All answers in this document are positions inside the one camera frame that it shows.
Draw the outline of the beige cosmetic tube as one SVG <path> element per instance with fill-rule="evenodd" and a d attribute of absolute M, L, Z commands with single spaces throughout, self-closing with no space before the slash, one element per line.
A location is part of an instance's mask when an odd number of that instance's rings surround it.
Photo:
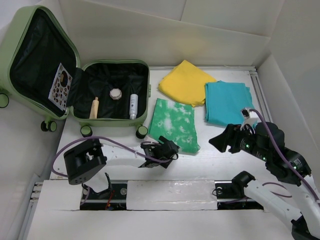
<path fill-rule="evenodd" d="M 91 109 L 90 109 L 90 114 L 89 118 L 90 119 L 96 119 L 98 116 L 98 109 L 99 109 L 99 98 L 95 97 L 94 100 L 92 101 Z"/>

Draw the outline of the yellow cloth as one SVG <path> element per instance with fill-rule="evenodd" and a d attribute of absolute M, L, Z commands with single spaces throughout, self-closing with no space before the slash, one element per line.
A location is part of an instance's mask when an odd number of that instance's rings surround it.
<path fill-rule="evenodd" d="M 205 85 L 216 81 L 208 73 L 183 60 L 159 82 L 158 90 L 178 103 L 197 107 L 205 103 Z"/>

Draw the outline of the white tube bottle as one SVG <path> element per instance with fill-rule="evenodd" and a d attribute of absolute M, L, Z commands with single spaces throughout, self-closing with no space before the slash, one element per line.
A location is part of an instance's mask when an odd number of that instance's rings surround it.
<path fill-rule="evenodd" d="M 137 118 L 138 115 L 138 95 L 131 94 L 130 95 L 130 102 L 129 102 L 129 119 L 134 120 Z"/>

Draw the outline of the round pink cream jar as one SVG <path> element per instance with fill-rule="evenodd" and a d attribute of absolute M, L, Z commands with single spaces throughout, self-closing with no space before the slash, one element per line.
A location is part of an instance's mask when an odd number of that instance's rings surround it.
<path fill-rule="evenodd" d="M 113 100 L 119 100 L 122 97 L 122 91 L 119 88 L 113 88 L 110 92 L 109 92 L 109 96 L 113 99 Z"/>

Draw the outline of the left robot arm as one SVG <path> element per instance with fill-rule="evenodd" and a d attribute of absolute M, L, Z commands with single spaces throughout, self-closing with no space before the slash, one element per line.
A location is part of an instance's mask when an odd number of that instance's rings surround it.
<path fill-rule="evenodd" d="M 178 159 L 180 147 L 163 136 L 159 142 L 144 141 L 128 147 L 106 137 L 88 137 L 64 154 L 70 185 L 86 185 L 100 198 L 111 194 L 111 180 L 106 167 L 167 168 Z"/>

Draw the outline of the teal cloth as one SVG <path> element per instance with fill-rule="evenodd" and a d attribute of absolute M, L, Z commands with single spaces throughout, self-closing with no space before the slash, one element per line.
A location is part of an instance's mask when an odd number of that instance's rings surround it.
<path fill-rule="evenodd" d="M 241 124 L 244 117 L 241 110 L 253 108 L 250 88 L 244 83 L 208 82 L 205 84 L 205 121 L 225 127 Z"/>

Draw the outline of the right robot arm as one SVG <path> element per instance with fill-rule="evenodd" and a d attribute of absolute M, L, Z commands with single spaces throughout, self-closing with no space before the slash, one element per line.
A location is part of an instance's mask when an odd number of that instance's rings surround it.
<path fill-rule="evenodd" d="M 320 238 L 320 193 L 311 168 L 301 154 L 285 147 L 285 134 L 274 123 L 259 122 L 255 128 L 228 124 L 208 142 L 221 153 L 244 151 L 264 161 L 266 169 L 290 193 L 296 207 L 269 191 L 247 171 L 231 180 L 235 196 L 250 198 L 266 208 L 286 225 L 295 240 Z"/>

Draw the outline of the light green suitcase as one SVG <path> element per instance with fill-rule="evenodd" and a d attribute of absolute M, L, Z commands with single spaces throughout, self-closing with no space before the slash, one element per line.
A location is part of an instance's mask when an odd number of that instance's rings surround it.
<path fill-rule="evenodd" d="M 66 110 L 49 99 L 59 64 L 72 76 Z M 86 65 L 55 15 L 45 6 L 24 6 L 17 10 L 0 44 L 0 106 L 10 98 L 43 116 L 40 128 L 54 132 L 57 121 L 73 116 L 82 136 L 94 127 L 136 127 L 136 136 L 148 134 L 144 121 L 151 95 L 149 66 L 136 59 L 99 59 Z M 112 89 L 122 97 L 113 100 Z M 130 119 L 130 96 L 138 95 L 136 119 Z M 90 119 L 92 102 L 98 97 L 96 119 Z"/>

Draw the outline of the green white tie-dye cloth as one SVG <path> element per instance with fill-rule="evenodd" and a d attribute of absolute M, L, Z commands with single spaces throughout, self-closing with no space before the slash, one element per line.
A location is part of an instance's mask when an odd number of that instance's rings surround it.
<path fill-rule="evenodd" d="M 191 105 L 158 98 L 148 134 L 154 140 L 163 136 L 173 141 L 184 153 L 195 154 L 201 148 L 195 127 L 195 110 Z"/>

